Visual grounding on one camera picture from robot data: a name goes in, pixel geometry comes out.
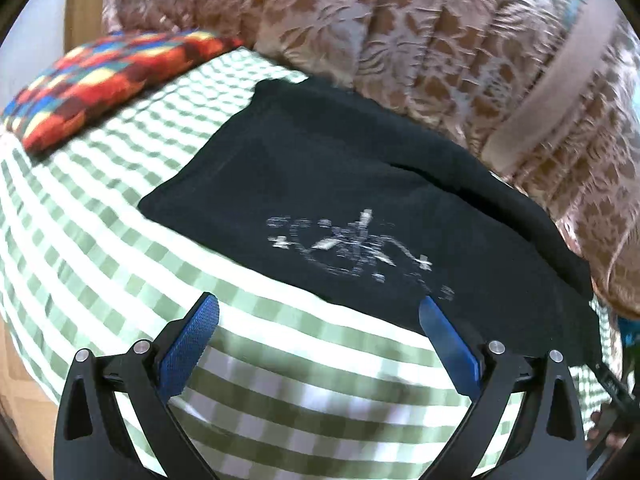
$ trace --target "white graphic print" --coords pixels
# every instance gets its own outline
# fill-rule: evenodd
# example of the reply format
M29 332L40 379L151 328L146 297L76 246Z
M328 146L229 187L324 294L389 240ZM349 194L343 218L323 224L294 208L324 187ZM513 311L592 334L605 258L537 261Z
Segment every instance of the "white graphic print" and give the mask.
M375 235L369 232L369 224L373 214L371 209L365 209L360 214L360 219L350 222L347 227L334 226L329 219L318 221L318 227L327 229L327 236L306 247L301 239L301 231L312 226L312 222L305 218L292 220L290 216L274 216L267 220L270 228L288 228L287 235L269 237L274 248L289 249L296 248L308 262L321 267L331 274L343 276L362 276L365 269L369 269L372 277L379 283L385 283L386 275L383 269L379 269L379 264L391 267L398 267L399 261L391 258L385 252L385 248L396 248L401 255L406 257L404 263L409 263L414 270L402 271L404 276L419 283L422 288L429 293L431 289L424 283L422 271L430 271L432 263L428 257L421 254L414 256L407 247L389 235ZM328 254L335 251L335 256L345 259L345 265L335 266L318 260L321 254ZM441 299L452 300L453 290L448 286L441 289Z

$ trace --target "blue object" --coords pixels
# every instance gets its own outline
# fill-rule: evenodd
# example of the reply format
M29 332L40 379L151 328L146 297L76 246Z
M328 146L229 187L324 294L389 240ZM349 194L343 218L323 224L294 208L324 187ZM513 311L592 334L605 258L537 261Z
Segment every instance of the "blue object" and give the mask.
M471 350L435 302L427 296L420 303L420 326L430 339L451 382L460 395L480 396L480 365Z
M182 329L158 367L158 395L167 403L184 390L220 320L218 299L209 294Z
M618 327L624 348L640 343L640 321L631 321L618 316Z

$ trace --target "colorful pillow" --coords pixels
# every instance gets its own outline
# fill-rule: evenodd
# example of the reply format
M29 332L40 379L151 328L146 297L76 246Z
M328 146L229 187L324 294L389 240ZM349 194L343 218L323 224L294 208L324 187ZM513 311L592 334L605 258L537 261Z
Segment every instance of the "colorful pillow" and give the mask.
M128 33L78 46L25 87L0 120L28 152L41 152L87 121L157 84L240 46L203 31Z

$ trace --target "green checkered sheet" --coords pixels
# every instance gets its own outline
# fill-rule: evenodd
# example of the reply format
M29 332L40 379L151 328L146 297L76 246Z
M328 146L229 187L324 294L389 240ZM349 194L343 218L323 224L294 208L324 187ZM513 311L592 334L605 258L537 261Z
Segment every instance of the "green checkered sheet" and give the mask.
M0 312L27 369L57 401L79 348L124 352L212 292L220 325L171 407L221 478L418 478L469 406L427 338L270 280L136 209L265 78L305 75L241 48L43 161L5 139ZM587 371L574 375L587 417L604 394ZM497 460L519 399L481 468ZM128 399L119 403L143 463L160 470Z

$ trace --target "wooden floor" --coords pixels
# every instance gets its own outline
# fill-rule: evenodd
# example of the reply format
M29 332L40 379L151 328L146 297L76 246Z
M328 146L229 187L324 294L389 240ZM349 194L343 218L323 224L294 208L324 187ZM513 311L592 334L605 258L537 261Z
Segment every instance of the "wooden floor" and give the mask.
M53 432L58 408L25 370L2 318L0 412L31 461L53 480Z

